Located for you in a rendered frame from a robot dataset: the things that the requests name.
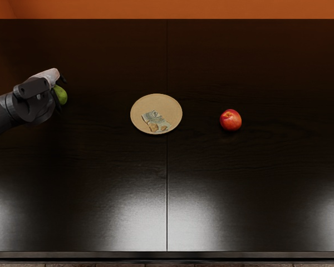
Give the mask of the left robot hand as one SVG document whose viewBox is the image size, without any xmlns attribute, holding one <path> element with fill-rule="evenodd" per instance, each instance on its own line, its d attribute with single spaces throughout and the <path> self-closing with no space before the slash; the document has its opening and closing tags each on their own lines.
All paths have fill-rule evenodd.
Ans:
<svg viewBox="0 0 334 267">
<path fill-rule="evenodd" d="M 33 76 L 31 76 L 31 78 L 44 78 L 47 82 L 48 82 L 48 91 L 51 95 L 51 97 L 53 98 L 53 106 L 55 108 L 55 110 L 58 113 L 62 112 L 62 106 L 60 105 L 57 95 L 53 90 L 53 87 L 55 85 L 59 85 L 59 80 L 61 80 L 63 83 L 67 83 L 66 79 L 63 77 L 63 75 L 61 75 L 58 71 L 58 69 L 56 68 L 50 68 L 48 70 L 39 72 Z"/>
</svg>

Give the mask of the tan patterned plate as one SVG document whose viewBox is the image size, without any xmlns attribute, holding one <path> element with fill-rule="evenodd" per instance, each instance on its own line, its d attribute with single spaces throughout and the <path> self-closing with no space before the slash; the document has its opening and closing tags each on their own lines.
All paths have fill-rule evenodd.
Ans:
<svg viewBox="0 0 334 267">
<path fill-rule="evenodd" d="M 174 98 L 153 93 L 138 99 L 132 106 L 130 118 L 140 131 L 160 135 L 174 130 L 181 122 L 183 111 Z"/>
</svg>

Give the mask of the green pear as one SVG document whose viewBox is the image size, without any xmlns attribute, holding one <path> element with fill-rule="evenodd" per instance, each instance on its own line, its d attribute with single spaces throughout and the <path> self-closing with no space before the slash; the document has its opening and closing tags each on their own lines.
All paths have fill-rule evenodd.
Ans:
<svg viewBox="0 0 334 267">
<path fill-rule="evenodd" d="M 53 87 L 54 92 L 57 95 L 58 101 L 61 106 L 65 105 L 68 100 L 67 92 L 59 85 Z"/>
</svg>

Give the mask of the red apple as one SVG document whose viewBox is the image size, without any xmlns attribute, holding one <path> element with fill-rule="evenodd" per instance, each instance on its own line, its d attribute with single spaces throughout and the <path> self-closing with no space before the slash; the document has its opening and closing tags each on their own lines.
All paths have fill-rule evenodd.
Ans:
<svg viewBox="0 0 334 267">
<path fill-rule="evenodd" d="M 221 114 L 219 122 L 224 130 L 237 131 L 241 128 L 242 118 L 236 110 L 227 109 Z"/>
</svg>

